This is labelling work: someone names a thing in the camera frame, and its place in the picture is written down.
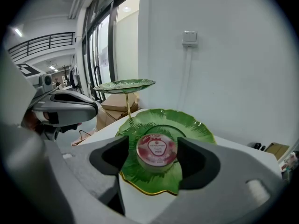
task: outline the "wall switch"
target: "wall switch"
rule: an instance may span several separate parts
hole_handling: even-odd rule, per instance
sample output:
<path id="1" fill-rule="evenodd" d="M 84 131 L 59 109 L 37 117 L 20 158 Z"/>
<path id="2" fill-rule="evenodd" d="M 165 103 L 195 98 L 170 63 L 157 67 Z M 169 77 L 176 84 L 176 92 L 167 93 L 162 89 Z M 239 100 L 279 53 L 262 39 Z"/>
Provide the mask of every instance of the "wall switch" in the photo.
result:
<path id="1" fill-rule="evenodd" d="M 197 34 L 196 32 L 190 32 L 190 41 L 196 42 Z"/>
<path id="2" fill-rule="evenodd" d="M 183 32 L 183 46 L 197 46 L 198 44 L 197 32 L 184 31 Z"/>
<path id="3" fill-rule="evenodd" d="M 188 32 L 188 31 L 183 32 L 183 41 L 184 42 L 190 41 L 190 32 Z"/>

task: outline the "ceiling light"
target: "ceiling light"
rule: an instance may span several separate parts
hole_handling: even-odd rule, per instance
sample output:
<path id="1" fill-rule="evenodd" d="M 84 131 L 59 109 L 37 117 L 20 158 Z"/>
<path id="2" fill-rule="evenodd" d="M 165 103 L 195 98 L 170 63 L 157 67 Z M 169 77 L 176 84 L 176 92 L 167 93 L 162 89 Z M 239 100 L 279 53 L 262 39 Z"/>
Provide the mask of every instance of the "ceiling light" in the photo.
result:
<path id="1" fill-rule="evenodd" d="M 20 37 L 23 36 L 22 32 L 20 32 L 20 30 L 19 30 L 18 28 L 16 28 L 14 31 L 15 31 Z"/>
<path id="2" fill-rule="evenodd" d="M 128 13 L 129 11 L 131 11 L 131 8 L 129 8 L 129 7 L 124 7 L 122 10 L 123 10 L 125 13 Z"/>

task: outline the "railing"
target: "railing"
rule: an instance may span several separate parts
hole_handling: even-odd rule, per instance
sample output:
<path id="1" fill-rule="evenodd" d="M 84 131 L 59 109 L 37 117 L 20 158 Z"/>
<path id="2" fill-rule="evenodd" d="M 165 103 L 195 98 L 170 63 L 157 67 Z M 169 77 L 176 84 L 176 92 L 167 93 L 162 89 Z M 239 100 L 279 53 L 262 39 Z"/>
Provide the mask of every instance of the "railing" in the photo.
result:
<path id="1" fill-rule="evenodd" d="M 14 62 L 34 53 L 51 48 L 71 46 L 75 32 L 62 32 L 40 36 L 26 42 L 22 42 L 8 50 Z"/>

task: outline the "white table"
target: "white table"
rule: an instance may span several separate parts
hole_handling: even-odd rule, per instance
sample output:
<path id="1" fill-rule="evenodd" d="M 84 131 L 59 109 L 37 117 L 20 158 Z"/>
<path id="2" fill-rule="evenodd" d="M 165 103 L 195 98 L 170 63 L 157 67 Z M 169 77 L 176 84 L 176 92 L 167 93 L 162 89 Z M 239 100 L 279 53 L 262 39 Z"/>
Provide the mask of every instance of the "white table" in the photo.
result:
<path id="1" fill-rule="evenodd" d="M 147 109 L 138 110 L 132 113 L 132 116 L 135 116 L 139 112 L 145 110 Z M 114 137 L 118 128 L 124 124 L 127 119 L 128 116 L 108 125 L 98 132 L 95 132 L 91 137 L 80 143 L 80 145 Z M 217 136 L 215 136 L 215 140 L 218 145 L 238 149 L 252 155 L 281 178 L 279 165 L 274 155 L 237 144 Z M 165 192 L 156 196 L 148 196 L 141 193 L 130 184 L 124 182 L 121 176 L 119 176 L 119 180 L 121 194 L 126 209 L 126 217 L 142 224 L 147 224 L 157 217 L 176 198 L 175 196 Z"/>
<path id="2" fill-rule="evenodd" d="M 64 88 L 62 88 L 64 91 L 65 90 L 68 90 L 68 89 L 70 89 L 70 88 L 73 88 L 71 85 L 69 85 L 69 86 L 66 86 L 66 87 L 64 87 Z"/>

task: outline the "leaf-shaped plate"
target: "leaf-shaped plate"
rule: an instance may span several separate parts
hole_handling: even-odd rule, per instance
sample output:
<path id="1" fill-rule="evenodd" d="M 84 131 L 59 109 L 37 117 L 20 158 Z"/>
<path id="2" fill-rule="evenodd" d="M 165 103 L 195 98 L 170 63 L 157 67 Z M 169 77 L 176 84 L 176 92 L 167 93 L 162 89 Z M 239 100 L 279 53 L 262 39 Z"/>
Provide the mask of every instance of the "leaf-shaped plate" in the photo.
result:
<path id="1" fill-rule="evenodd" d="M 128 94 L 136 91 L 141 91 L 155 83 L 155 81 L 147 79 L 119 80 L 101 84 L 95 87 L 94 90 L 108 94 Z"/>
<path id="2" fill-rule="evenodd" d="M 175 110 L 146 110 L 128 119 L 119 128 L 116 136 L 129 136 L 129 154 L 120 173 L 124 181 L 147 195 L 157 195 L 162 192 L 177 195 L 178 185 L 182 180 L 182 169 L 177 160 L 164 173 L 151 173 L 138 162 L 137 142 L 149 133 L 164 134 L 171 138 L 176 145 L 178 145 L 178 137 L 216 144 L 214 136 L 204 124 L 198 122 L 194 117 Z"/>

